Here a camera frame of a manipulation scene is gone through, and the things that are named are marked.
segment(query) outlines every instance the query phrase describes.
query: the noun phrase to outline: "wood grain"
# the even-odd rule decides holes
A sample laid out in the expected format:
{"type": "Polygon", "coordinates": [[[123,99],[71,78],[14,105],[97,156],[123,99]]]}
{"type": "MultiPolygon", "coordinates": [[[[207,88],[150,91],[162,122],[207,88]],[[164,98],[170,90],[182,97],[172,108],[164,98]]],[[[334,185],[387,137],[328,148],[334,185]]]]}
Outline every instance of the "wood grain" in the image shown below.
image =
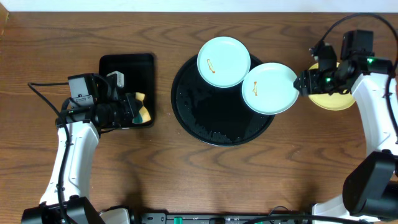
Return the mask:
{"type": "MultiPolygon", "coordinates": [[[[296,73],[314,62],[308,48],[345,14],[305,13],[12,13],[0,42],[0,222],[19,223],[38,205],[57,150],[55,114],[27,82],[64,82],[98,71],[107,54],[156,55],[155,125],[102,136],[95,152],[90,200],[97,210],[125,203],[138,210],[266,213],[294,210],[341,193],[346,176],[365,158],[356,105],[327,111],[299,98],[257,139],[215,147],[179,125],[170,89],[183,63],[217,36],[239,39],[263,62],[296,73]]],[[[398,15],[385,15],[398,27],[398,15]]],[[[327,38],[340,54],[351,29],[375,30],[377,56],[393,58],[389,31],[353,19],[327,38]]],[[[40,89],[61,105],[67,87],[40,89]]]]}

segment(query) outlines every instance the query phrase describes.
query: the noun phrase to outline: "rectangular black tray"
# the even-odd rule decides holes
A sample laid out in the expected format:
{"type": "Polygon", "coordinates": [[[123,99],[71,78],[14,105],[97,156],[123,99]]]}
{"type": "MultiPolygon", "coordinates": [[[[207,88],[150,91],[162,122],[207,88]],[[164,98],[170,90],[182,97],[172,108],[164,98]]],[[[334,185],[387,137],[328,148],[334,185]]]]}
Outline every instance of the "rectangular black tray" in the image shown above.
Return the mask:
{"type": "Polygon", "coordinates": [[[121,123],[121,128],[142,128],[152,126],[155,120],[155,62],[152,54],[105,55],[99,60],[99,74],[119,71],[124,74],[124,88],[121,94],[140,92],[145,94],[144,106],[148,109],[150,121],[144,124],[121,123]]]}

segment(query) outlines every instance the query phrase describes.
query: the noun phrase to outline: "wooden table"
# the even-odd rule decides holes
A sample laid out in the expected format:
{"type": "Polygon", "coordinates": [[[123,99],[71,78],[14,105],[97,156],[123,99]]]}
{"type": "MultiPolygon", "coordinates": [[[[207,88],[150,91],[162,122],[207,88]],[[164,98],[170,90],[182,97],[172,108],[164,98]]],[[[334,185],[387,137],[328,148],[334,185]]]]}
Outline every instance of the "wooden table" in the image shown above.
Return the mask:
{"type": "MultiPolygon", "coordinates": [[[[97,210],[267,213],[276,205],[307,209],[341,193],[366,156],[356,105],[328,111],[308,98],[278,114],[257,139],[236,147],[196,140],[170,104],[175,74],[209,39],[239,39],[263,62],[296,73],[312,47],[345,14],[304,13],[11,13],[0,41],[0,222],[18,223],[37,206],[57,152],[56,115],[27,82],[65,82],[97,72],[107,54],[156,55],[156,121],[149,129],[105,134],[95,152],[90,200],[97,210]]],[[[398,27],[398,15],[385,15],[398,27]]],[[[343,33],[375,31],[377,56],[393,58],[392,35],[378,21],[353,19],[327,38],[340,54],[343,33]]],[[[67,86],[40,88],[58,107],[67,86]]]]}

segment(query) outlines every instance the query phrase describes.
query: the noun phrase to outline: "white wall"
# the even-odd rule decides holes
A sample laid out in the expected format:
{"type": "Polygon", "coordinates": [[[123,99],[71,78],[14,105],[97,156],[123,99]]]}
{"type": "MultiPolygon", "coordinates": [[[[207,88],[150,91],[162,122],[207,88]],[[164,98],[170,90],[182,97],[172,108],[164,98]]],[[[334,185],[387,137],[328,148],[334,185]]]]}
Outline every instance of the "white wall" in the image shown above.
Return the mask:
{"type": "Polygon", "coordinates": [[[8,11],[398,12],[398,0],[0,0],[8,11]]]}

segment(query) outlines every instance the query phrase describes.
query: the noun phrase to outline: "white plate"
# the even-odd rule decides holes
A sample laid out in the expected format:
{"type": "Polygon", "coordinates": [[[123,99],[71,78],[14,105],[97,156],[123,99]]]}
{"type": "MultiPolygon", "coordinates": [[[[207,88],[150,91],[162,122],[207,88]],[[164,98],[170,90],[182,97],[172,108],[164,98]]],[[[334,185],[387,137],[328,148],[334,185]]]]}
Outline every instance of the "white plate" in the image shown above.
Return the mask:
{"type": "Polygon", "coordinates": [[[197,60],[200,75],[210,85],[227,88],[239,84],[250,70],[250,55],[245,46],[231,37],[209,40],[197,60]]]}
{"type": "Polygon", "coordinates": [[[290,108],[299,96],[293,87],[296,74],[279,63],[265,63],[252,69],[243,81],[246,104],[261,114],[277,114],[290,108]]]}

